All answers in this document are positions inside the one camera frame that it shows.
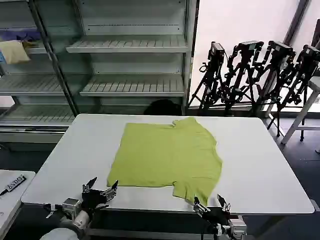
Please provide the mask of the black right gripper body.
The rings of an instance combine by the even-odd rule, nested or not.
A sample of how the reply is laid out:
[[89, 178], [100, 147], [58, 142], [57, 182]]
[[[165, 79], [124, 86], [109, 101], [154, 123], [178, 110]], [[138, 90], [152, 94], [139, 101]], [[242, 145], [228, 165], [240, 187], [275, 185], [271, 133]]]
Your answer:
[[203, 213], [203, 219], [211, 224], [229, 225], [230, 213], [222, 208], [210, 208]]

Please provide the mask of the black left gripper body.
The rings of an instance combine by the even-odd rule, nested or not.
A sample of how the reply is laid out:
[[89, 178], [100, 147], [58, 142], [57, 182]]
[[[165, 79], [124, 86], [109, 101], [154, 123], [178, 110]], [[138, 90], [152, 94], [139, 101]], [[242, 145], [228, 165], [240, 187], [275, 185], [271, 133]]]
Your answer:
[[108, 207], [107, 195], [102, 190], [89, 189], [81, 193], [81, 208], [87, 210], [102, 209]]

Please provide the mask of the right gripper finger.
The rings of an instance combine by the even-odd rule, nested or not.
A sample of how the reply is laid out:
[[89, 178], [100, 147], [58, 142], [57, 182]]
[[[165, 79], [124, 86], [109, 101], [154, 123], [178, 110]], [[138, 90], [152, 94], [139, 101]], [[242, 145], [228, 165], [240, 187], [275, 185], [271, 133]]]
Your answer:
[[223, 212], [230, 212], [231, 204], [226, 202], [225, 198], [222, 197], [220, 194], [217, 194], [217, 200], [222, 208]]
[[197, 196], [194, 197], [193, 210], [200, 216], [203, 217], [210, 213], [210, 209], [202, 205]]

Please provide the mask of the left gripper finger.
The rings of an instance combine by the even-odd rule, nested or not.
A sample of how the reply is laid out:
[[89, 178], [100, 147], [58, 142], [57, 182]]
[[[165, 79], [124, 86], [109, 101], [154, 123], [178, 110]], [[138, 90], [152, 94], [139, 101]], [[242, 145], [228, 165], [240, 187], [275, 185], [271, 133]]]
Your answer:
[[102, 197], [104, 197], [106, 201], [112, 200], [117, 194], [118, 183], [119, 183], [119, 181], [116, 180], [115, 183], [111, 187], [109, 187], [105, 191], [102, 191], [100, 193], [100, 195]]
[[86, 184], [82, 185], [82, 193], [91, 193], [92, 187], [95, 184], [97, 180], [97, 177], [94, 177], [93, 179], [89, 180]]

